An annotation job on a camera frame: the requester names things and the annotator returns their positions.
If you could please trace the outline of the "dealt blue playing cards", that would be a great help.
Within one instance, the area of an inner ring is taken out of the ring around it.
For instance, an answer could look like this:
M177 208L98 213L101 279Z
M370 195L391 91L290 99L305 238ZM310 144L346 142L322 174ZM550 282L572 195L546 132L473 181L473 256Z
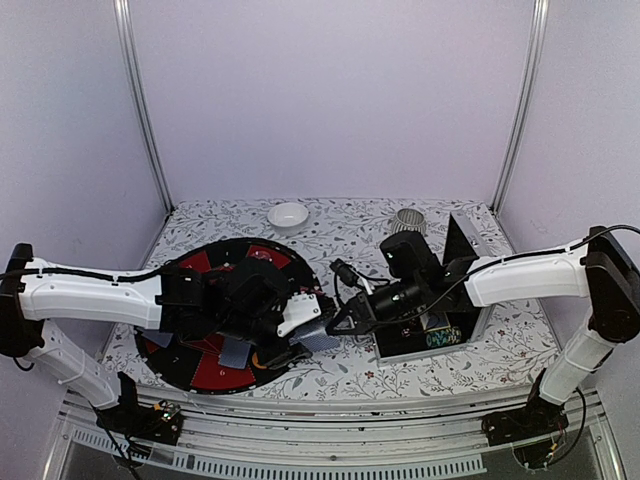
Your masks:
M225 368L243 370L247 366L251 345L233 338L225 338L222 343L218 364Z

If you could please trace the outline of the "orange big blind button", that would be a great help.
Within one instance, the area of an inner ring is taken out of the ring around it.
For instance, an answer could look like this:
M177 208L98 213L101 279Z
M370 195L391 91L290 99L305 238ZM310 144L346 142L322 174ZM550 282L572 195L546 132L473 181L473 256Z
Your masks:
M266 366L264 366L264 365L262 365L260 363L259 358L258 358L258 354L256 352L253 353L253 355L251 357L251 362L252 362L253 366L256 369L259 369L259 370L266 370L267 369Z

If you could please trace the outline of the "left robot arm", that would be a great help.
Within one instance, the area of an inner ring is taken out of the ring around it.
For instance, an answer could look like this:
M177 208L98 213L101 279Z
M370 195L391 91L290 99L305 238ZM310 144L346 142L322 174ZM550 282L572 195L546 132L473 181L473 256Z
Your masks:
M221 240L129 272L55 264L19 244L1 276L1 352L39 363L138 434L149 415L129 382L71 342L58 319L129 325L165 383L219 395L267 384L309 358L334 311L306 261L273 241Z

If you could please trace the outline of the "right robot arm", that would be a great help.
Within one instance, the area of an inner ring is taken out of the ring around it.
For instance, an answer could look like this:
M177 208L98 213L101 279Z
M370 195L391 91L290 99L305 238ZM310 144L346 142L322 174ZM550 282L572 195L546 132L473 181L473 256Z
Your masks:
M517 427L537 436L552 424L585 377L613 349L639 333L639 270L610 227L596 226L582 240L548 250L502 257L461 257L441 264L424 237L402 231L380 248L393 282L360 292L341 306L326 331L364 335L424 313L467 312L505 301L581 297L586 320L560 356L541 374Z

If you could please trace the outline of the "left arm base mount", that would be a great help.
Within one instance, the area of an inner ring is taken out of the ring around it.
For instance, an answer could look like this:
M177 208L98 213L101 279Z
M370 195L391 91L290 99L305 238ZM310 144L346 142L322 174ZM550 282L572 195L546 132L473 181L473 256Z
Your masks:
M120 403L108 409L96 409L95 413L97 425L105 430L127 439L171 446L177 445L184 422L180 408L166 400L153 406Z

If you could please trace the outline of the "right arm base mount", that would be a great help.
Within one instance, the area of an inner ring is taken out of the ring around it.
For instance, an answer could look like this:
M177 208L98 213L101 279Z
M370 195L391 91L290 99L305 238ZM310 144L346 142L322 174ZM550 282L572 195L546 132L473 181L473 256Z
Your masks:
M500 410L481 419L490 446L527 440L564 430L569 421L562 405L534 398L523 407Z

